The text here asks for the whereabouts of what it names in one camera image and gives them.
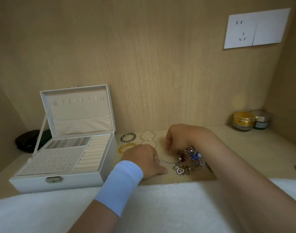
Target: gray beaded bracelet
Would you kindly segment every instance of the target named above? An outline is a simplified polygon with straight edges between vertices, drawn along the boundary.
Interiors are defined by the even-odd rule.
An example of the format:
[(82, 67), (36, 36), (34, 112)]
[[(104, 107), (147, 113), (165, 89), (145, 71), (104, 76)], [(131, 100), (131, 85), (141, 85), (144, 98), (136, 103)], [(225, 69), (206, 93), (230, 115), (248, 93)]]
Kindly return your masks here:
[[(128, 141), (123, 140), (123, 137), (128, 136), (128, 135), (133, 135), (133, 138), (130, 139), (130, 140), (128, 140)], [(130, 133), (126, 133), (126, 134), (124, 134), (124, 135), (120, 138), (120, 141), (123, 142), (123, 143), (129, 143), (129, 142), (131, 142), (131, 141), (134, 141), (135, 138), (136, 138), (135, 133), (130, 132)]]

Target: white towel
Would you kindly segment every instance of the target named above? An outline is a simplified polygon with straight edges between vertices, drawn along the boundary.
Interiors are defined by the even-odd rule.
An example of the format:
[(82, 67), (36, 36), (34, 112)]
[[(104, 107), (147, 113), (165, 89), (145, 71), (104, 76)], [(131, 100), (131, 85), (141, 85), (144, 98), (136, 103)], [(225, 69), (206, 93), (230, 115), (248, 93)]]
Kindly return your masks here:
[[(296, 200), (296, 180), (272, 179)], [(22, 194), (0, 200), (0, 233), (67, 232), (98, 188)], [(139, 186), (116, 232), (244, 232), (217, 181)]]

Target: white jewelry box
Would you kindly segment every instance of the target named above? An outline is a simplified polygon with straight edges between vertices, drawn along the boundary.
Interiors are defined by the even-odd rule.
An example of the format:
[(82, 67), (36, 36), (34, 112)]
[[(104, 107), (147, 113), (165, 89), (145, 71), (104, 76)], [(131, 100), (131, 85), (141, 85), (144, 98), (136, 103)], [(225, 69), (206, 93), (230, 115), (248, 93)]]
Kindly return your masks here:
[[(35, 151), (10, 183), (20, 193), (102, 186), (117, 147), (109, 86), (40, 95), (46, 114)], [(52, 139), (37, 151), (47, 120)]]

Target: light blue shirt sleeve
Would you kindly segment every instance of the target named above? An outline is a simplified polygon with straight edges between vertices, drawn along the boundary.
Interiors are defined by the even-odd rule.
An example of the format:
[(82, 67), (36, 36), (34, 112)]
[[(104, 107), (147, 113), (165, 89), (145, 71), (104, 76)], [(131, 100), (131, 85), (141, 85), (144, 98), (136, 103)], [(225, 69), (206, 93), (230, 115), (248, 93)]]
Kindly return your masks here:
[(143, 172), (138, 165), (123, 160), (111, 171), (94, 199), (121, 216), (125, 204), (142, 178)]

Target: hand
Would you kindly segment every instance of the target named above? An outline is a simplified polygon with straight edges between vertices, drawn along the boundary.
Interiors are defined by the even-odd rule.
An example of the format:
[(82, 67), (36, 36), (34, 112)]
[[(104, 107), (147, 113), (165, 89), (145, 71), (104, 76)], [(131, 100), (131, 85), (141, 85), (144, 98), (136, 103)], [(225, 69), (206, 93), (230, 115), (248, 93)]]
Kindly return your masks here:
[(143, 171), (143, 178), (157, 174), (167, 174), (168, 170), (159, 165), (158, 153), (151, 145), (136, 145), (123, 152), (121, 160), (128, 160), (138, 165)]
[(176, 153), (190, 146), (196, 146), (197, 141), (209, 134), (211, 130), (186, 124), (175, 124), (170, 126), (166, 134), (166, 150)]

